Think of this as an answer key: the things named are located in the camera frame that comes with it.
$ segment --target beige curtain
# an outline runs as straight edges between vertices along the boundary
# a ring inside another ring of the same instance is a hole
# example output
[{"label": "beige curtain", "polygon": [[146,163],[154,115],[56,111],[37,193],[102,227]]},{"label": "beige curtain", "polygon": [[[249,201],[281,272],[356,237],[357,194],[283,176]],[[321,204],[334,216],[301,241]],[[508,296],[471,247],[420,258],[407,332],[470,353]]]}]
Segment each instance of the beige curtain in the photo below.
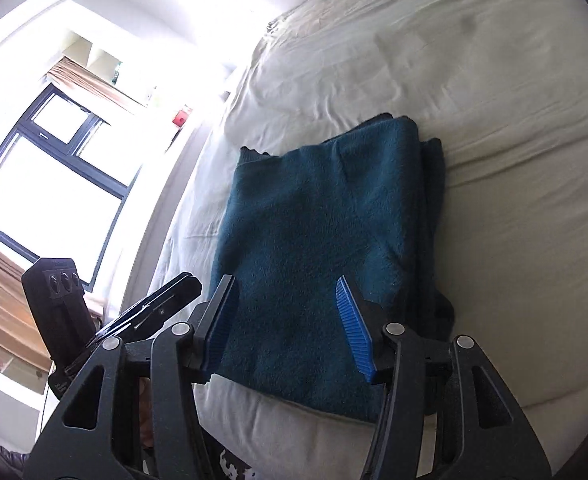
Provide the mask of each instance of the beige curtain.
[{"label": "beige curtain", "polygon": [[23,270],[0,252],[0,346],[41,370],[51,361],[31,316],[20,277]]},{"label": "beige curtain", "polygon": [[103,81],[100,77],[94,75],[86,68],[81,67],[68,57],[63,57],[51,67],[49,72],[47,72],[47,76],[59,85],[71,89],[80,87],[97,97],[112,101],[133,115],[146,110],[139,102],[134,101],[131,97],[123,94],[123,92]]}]

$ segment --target teal fleece blanket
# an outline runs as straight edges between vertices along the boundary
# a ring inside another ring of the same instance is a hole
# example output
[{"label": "teal fleece blanket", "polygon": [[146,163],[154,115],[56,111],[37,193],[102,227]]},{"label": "teal fleece blanket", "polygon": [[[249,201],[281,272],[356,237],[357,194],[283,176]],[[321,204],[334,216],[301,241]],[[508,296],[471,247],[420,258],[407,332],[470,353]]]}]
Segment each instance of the teal fleece blanket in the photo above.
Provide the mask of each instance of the teal fleece blanket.
[{"label": "teal fleece blanket", "polygon": [[240,303],[218,373],[315,410],[374,421],[378,388],[358,372],[335,304],[352,275],[389,319],[445,340],[452,306],[433,282],[444,192],[439,139],[377,116],[282,156],[242,148],[219,231],[223,274]]}]

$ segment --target blue gripper pad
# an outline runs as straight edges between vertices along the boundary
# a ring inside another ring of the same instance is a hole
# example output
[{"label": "blue gripper pad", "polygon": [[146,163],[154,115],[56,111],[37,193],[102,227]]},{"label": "blue gripper pad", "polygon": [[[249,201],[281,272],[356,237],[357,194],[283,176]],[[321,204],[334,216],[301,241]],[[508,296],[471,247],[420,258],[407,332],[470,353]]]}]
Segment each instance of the blue gripper pad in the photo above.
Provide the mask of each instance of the blue gripper pad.
[{"label": "blue gripper pad", "polygon": [[372,338],[344,276],[336,282],[336,307],[338,307],[356,367],[365,376],[367,382],[372,383],[376,374]]}]

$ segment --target metal pivot screw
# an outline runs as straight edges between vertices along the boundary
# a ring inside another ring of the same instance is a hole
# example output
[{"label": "metal pivot screw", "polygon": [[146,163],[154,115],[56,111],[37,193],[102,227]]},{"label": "metal pivot screw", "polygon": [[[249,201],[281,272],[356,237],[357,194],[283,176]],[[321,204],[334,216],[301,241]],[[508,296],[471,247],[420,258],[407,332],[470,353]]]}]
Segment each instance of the metal pivot screw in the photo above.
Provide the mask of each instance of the metal pivot screw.
[{"label": "metal pivot screw", "polygon": [[117,337],[108,337],[102,342],[102,347],[106,350],[118,348],[118,345],[120,345],[120,340]]},{"label": "metal pivot screw", "polygon": [[462,335],[456,338],[456,344],[461,348],[470,349],[474,346],[474,340],[469,335]]},{"label": "metal pivot screw", "polygon": [[171,327],[171,333],[173,335],[185,335],[189,330],[190,328],[187,323],[176,323]]},{"label": "metal pivot screw", "polygon": [[385,327],[385,330],[391,335],[403,335],[405,333],[405,327],[400,323],[390,323]]}]

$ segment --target bed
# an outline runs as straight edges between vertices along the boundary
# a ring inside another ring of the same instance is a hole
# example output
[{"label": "bed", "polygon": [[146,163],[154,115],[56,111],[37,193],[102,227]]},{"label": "bed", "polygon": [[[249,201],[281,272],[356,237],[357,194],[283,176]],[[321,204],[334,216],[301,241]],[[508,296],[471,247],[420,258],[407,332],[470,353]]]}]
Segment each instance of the bed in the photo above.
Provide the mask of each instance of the bed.
[{"label": "bed", "polygon": [[[208,290],[242,146],[278,155],[381,112],[442,140],[436,277],[454,334],[477,339],[562,476],[588,441],[586,0],[308,0],[283,15],[205,143],[151,289],[188,270]],[[360,478],[372,425],[219,376],[195,396],[202,426],[267,478]],[[420,474],[434,431],[428,418]]]}]

